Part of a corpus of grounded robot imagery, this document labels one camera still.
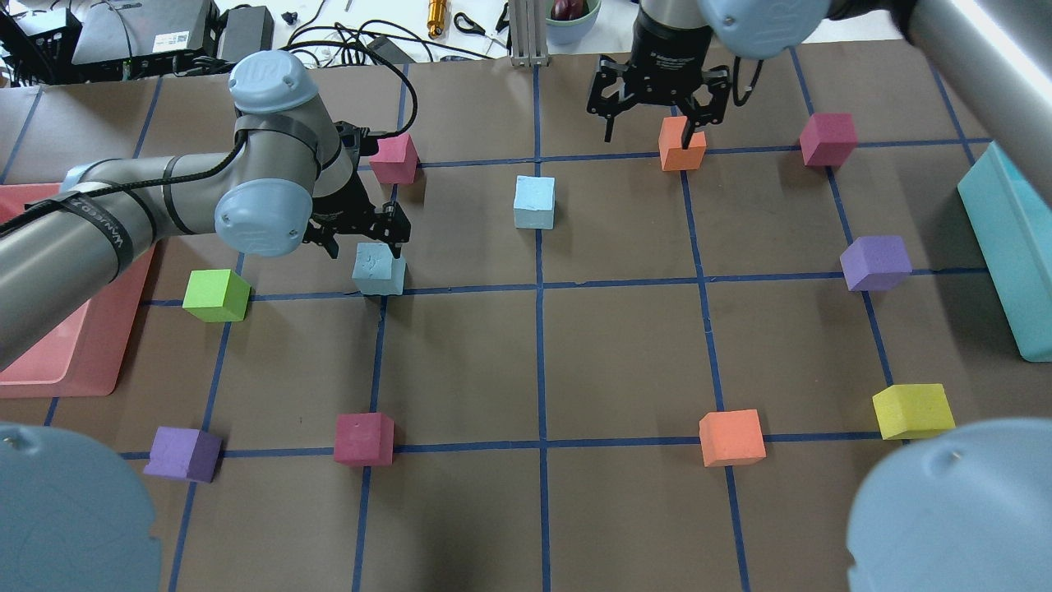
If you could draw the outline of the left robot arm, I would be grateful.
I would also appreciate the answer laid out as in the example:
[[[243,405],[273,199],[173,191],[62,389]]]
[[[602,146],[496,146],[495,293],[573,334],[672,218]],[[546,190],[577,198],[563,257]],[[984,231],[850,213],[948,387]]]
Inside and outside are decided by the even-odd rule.
[[[398,257],[411,224],[376,207],[358,176],[383,132],[336,123],[286,50],[244,58],[228,79],[232,149],[108,159],[2,225],[2,366],[11,367],[160,240],[219,234],[234,251],[338,254],[335,234]],[[64,428],[2,424],[4,591],[154,591],[161,547],[147,488],[110,447]]]

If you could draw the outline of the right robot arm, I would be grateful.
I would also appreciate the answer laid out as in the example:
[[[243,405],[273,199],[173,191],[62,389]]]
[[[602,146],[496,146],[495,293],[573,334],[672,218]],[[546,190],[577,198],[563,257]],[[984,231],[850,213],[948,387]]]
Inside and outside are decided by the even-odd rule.
[[[796,46],[823,19],[887,11],[993,140],[958,184],[1021,358],[1050,360],[1048,1],[644,1],[627,63],[601,58],[587,109],[612,123],[636,104],[720,123],[732,81],[704,72],[713,38],[739,58]],[[848,520],[853,591],[1048,591],[1050,421],[976,421],[884,457]]]

